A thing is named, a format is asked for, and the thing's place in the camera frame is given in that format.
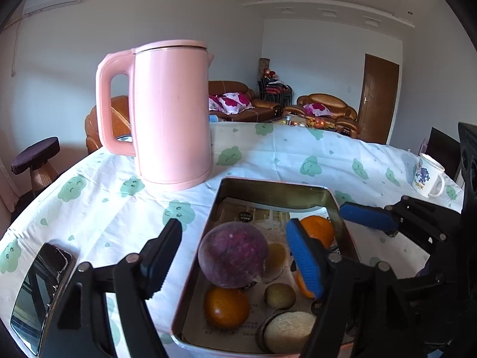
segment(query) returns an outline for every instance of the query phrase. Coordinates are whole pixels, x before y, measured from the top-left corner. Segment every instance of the tablecloth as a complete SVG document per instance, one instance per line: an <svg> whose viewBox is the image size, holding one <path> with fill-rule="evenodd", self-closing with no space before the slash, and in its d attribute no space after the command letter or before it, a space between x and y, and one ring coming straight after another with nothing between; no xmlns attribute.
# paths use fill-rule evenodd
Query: tablecloth
<svg viewBox="0 0 477 358"><path fill-rule="evenodd" d="M27 270L46 241L71 252L78 263L88 260L99 267L139 251L170 217L177 217L182 243L162 290L147 305L170 356L187 357L167 332L223 177L325 186L340 204L383 207L402 195L424 199L411 187L418 158L400 149L287 125L214 123L211 134L213 171L198 186L162 192L135 174L133 158L101 148L62 174L15 220L0 240L0 317L26 354L31 355L11 330L10 316ZM445 176L445 192L431 201L460 211L463 191ZM387 260L398 277L412 276L428 258L401 234L389 238L347 225L361 260L370 265ZM111 294L108 311L118 356L128 357Z"/></svg>

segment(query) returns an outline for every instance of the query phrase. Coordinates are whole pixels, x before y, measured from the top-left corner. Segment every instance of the smartphone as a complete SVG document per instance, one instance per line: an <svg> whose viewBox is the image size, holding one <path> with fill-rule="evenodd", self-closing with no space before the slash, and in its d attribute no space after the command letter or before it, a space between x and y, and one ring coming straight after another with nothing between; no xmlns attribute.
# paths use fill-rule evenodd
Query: smartphone
<svg viewBox="0 0 477 358"><path fill-rule="evenodd" d="M54 298L61 296L75 262L70 253L45 243L23 280L10 325L36 356Z"/></svg>

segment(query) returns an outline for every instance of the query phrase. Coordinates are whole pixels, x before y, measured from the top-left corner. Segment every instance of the blue gripper pad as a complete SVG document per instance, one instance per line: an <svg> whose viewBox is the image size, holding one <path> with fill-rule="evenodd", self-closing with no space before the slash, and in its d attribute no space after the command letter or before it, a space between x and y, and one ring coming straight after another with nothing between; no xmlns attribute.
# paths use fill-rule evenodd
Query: blue gripper pad
<svg viewBox="0 0 477 358"><path fill-rule="evenodd" d="M321 270L298 231L297 223L300 224L298 220L290 220L287 223L286 238L288 247L293 254L306 287L313 292L316 298L320 299L324 291L321 284Z"/></svg>
<svg viewBox="0 0 477 358"><path fill-rule="evenodd" d="M379 207L363 206L347 202L340 207L340 215L344 220L358 223L381 232L395 232L398 223L391 213Z"/></svg>

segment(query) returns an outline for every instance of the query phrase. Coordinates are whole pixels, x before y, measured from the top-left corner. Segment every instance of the kettle lid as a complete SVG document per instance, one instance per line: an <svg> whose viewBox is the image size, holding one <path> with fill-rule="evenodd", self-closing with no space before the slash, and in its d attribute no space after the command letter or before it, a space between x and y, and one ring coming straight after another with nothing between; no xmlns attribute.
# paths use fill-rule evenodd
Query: kettle lid
<svg viewBox="0 0 477 358"><path fill-rule="evenodd" d="M200 47L207 49L207 46L204 42L198 40L163 40L156 41L154 43L145 44L144 46L134 49L134 54L139 52L161 49L164 47L180 47L180 46L189 46L189 47Z"/></svg>

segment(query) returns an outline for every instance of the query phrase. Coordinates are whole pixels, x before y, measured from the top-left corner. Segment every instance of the stool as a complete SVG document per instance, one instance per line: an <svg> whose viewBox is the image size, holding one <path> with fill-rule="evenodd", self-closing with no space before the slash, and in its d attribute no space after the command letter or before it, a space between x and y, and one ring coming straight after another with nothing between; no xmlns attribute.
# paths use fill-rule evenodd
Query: stool
<svg viewBox="0 0 477 358"><path fill-rule="evenodd" d="M18 175L30 168L33 195L36 197L58 177L58 173L48 159L59 151L58 137L49 137L39 141L14 158L11 163L11 172Z"/></svg>

